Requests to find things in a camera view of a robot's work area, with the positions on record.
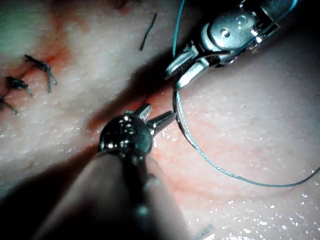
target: wet tissue surface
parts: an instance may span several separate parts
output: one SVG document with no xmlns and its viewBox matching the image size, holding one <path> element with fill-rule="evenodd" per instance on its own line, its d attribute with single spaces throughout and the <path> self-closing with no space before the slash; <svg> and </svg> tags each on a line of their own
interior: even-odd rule
<svg viewBox="0 0 320 240">
<path fill-rule="evenodd" d="M 0 111 L 0 197 L 46 176 L 26 190 L 38 197 L 19 204 L 25 215 L 15 224 L 27 221 L 39 193 L 53 197 L 72 180 L 95 154 L 110 118 L 155 89 L 153 116 L 172 108 L 171 83 L 156 73 L 171 57 L 180 1 L 117 4 L 0 3 L 0 95 L 18 110 Z M 185 5 L 178 44 L 204 11 L 202 4 Z M 210 70 L 181 92 L 190 130 L 218 166 L 270 184 L 297 182 L 319 166 L 320 44 L 311 28 L 300 23 L 260 53 Z M 25 54 L 51 66 L 58 85 L 51 84 L 50 94 L 46 73 L 25 62 Z M 33 97 L 7 89 L 6 76 L 21 78 Z M 282 189 L 241 182 L 210 167 L 175 123 L 155 137 L 151 155 L 192 236 L 212 225 L 203 239 L 320 239 L 319 174 Z M 57 169 L 59 180 L 51 178 Z M 15 216 L 6 217 L 10 223 Z"/>
</svg>

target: skin surface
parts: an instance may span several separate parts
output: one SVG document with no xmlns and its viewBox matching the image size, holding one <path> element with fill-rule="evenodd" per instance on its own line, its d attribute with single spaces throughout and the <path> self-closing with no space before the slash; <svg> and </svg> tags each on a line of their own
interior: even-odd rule
<svg viewBox="0 0 320 240">
<path fill-rule="evenodd" d="M 154 90 L 150 117 L 172 108 L 172 82 L 158 71 L 171 57 L 180 1 L 117 4 L 0 3 L 0 95 L 19 111 L 0 112 L 2 226 L 31 234 L 37 224 L 30 216 L 44 220 L 96 153 L 113 116 L 134 110 Z M 186 4 L 180 46 L 206 10 Z M 287 184 L 319 166 L 320 43 L 310 18 L 300 19 L 261 52 L 210 69 L 180 93 L 193 137 L 229 172 Z M 58 80 L 51 94 L 45 73 L 24 54 L 51 65 Z M 6 76 L 23 79 L 33 97 L 8 90 Z M 320 174 L 291 188 L 241 182 L 212 168 L 175 123 L 155 137 L 151 156 L 192 236 L 212 224 L 211 239 L 320 239 Z"/>
</svg>

